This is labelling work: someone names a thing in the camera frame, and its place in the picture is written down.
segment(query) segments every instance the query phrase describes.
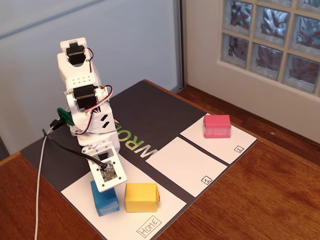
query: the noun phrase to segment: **white door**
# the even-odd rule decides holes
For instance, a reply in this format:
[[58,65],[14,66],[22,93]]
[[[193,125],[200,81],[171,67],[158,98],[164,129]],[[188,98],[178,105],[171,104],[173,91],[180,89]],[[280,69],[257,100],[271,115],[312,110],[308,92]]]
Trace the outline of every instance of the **white door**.
[[320,1],[186,1],[187,83],[320,143]]

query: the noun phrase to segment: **green letter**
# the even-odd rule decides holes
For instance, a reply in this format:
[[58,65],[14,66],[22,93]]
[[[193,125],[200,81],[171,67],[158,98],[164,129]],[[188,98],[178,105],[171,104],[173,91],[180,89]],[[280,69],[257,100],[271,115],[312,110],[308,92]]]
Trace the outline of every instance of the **green letter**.
[[156,152],[158,152],[157,149],[154,149],[154,150],[148,152],[150,148],[151,148],[151,146],[148,144],[148,145],[145,145],[145,146],[142,147],[142,148],[139,148],[138,150],[135,150],[134,153],[136,154],[136,153],[139,153],[139,152],[141,152],[142,150],[144,150],[144,151],[141,153],[141,155],[140,155],[141,158],[144,158],[144,157],[146,157],[146,156],[149,156],[150,154],[153,155],[153,154],[155,154]]
[[145,141],[140,141],[140,142],[137,142],[138,140],[138,137],[137,136],[134,136],[133,137],[133,140],[130,140],[130,141],[127,141],[125,143],[125,146],[130,149],[131,151],[135,150],[137,147],[139,147],[141,144],[143,144]]
[[120,128],[122,128],[122,126],[120,126],[118,123],[114,123],[115,124],[115,130],[118,131]]
[[120,138],[120,137],[119,137],[119,141],[120,141],[120,142],[127,141],[127,140],[131,137],[131,132],[129,132],[128,130],[118,131],[118,136],[120,136],[120,134],[122,134],[122,133],[126,133],[127,136],[126,136],[125,138]]

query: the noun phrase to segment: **cube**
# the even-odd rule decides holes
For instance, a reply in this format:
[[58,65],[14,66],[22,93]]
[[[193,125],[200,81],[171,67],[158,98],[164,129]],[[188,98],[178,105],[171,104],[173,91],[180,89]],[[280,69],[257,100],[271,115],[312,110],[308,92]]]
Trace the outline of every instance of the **cube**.
[[124,198],[128,213],[155,213],[160,203],[156,183],[127,183]]
[[91,189],[99,217],[119,211],[119,202],[114,188],[99,192],[95,181],[92,181]]
[[209,138],[230,138],[231,123],[229,115],[205,115],[203,119],[203,135]]

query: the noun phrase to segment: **white square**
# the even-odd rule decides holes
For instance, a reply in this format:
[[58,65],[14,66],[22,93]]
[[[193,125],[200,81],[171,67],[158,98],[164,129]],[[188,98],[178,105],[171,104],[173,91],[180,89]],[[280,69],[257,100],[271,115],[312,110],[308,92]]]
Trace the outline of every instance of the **white square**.
[[[121,155],[119,159],[128,183],[155,183],[152,178]],[[99,216],[90,184],[93,179],[89,172],[66,187],[61,193],[108,240],[149,240],[186,205],[180,198],[157,184],[161,201],[157,212],[126,212],[126,183],[124,182],[114,187],[120,210]],[[156,227],[151,232],[143,232],[144,224],[154,218],[159,221]]]
[[194,197],[208,186],[205,177],[215,180],[227,168],[179,137],[146,162]]
[[228,164],[232,164],[257,140],[235,126],[231,126],[230,138],[205,138],[203,122],[204,116],[181,132],[181,135]]

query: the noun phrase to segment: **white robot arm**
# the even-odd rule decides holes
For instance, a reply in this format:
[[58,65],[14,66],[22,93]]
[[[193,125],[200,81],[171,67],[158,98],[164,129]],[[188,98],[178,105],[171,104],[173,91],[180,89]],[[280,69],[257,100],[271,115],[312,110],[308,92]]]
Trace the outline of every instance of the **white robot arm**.
[[113,89],[101,85],[92,62],[93,52],[84,37],[62,41],[60,47],[58,66],[74,123],[70,132],[84,154],[108,165],[101,169],[88,160],[97,188],[103,192],[127,180],[118,157],[120,142],[109,103]]

